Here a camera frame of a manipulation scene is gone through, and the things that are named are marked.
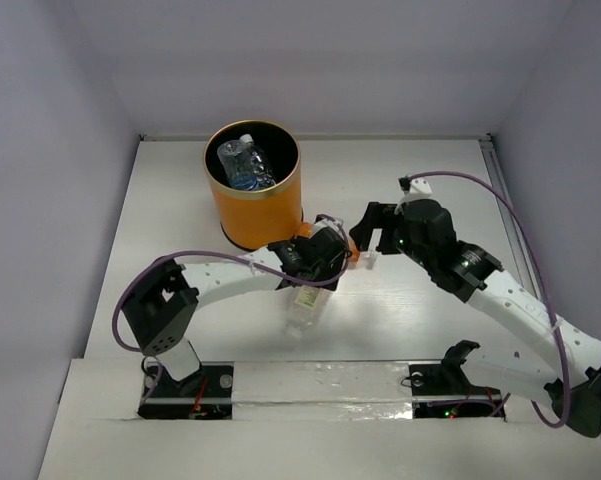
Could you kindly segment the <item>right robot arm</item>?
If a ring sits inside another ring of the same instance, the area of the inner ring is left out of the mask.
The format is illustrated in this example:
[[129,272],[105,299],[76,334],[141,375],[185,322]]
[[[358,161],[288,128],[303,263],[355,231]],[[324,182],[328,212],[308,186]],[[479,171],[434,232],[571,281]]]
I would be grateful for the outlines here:
[[437,287],[496,321],[540,359],[462,340],[440,363],[438,374],[448,390],[493,387],[551,409],[580,435],[601,435],[600,340],[565,320],[552,322],[547,306],[498,259],[457,238],[450,212],[435,200],[371,202],[349,232],[359,251],[368,250],[374,230],[381,232],[377,252],[406,255]]

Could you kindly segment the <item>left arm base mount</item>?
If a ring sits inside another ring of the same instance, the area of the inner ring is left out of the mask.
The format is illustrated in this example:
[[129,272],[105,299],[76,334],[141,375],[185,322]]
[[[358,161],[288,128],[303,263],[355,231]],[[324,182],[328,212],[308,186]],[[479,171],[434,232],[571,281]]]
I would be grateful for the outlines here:
[[143,388],[137,414],[146,420],[229,420],[233,416],[233,364],[206,364],[182,381],[157,361],[141,363]]

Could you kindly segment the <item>orange label plastic bottle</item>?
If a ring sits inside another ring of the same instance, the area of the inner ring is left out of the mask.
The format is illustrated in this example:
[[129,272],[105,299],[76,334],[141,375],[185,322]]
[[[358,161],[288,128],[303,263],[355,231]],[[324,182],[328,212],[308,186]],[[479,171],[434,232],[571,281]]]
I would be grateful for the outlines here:
[[349,249],[348,268],[373,270],[376,265],[378,254],[376,252],[361,252],[356,246],[353,238],[344,230],[344,221],[338,217],[328,214],[319,214],[313,223],[302,221],[296,230],[296,235],[310,238],[320,229],[330,227],[338,233],[344,233]]

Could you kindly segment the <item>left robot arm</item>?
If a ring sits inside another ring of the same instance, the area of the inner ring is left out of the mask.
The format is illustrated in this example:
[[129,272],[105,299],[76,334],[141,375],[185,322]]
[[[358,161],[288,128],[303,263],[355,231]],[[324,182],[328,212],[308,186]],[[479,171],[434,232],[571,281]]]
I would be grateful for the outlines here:
[[185,250],[164,255],[124,290],[112,330],[123,315],[136,345],[157,360],[175,392],[189,395],[201,383],[203,366],[186,331],[194,313],[211,304],[253,292],[316,287],[334,290],[351,257],[341,225],[326,217],[308,236],[277,241],[242,256]]

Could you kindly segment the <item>clear bottle cream label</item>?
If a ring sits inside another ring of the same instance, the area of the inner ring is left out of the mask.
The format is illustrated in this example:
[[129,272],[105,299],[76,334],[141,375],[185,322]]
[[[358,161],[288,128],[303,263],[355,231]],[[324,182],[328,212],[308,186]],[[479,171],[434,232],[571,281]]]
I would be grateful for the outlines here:
[[286,310],[286,334],[300,340],[319,324],[332,292],[319,287],[295,288],[288,299]]

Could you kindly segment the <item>clear bottle blue label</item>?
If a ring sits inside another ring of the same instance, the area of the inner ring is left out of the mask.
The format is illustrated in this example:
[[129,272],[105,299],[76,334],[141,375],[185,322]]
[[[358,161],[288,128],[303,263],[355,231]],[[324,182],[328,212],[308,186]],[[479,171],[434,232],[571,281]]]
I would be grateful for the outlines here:
[[277,184],[267,155],[250,134],[222,143],[217,156],[229,186],[235,190],[259,191]]

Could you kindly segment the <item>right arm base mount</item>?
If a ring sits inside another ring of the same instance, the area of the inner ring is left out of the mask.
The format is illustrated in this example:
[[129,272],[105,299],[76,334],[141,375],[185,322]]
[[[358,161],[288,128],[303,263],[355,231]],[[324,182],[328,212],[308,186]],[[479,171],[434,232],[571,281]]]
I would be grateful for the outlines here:
[[479,348],[462,340],[451,346],[441,360],[411,363],[400,386],[410,390],[415,419],[506,419],[507,399],[498,389],[471,384],[461,367]]

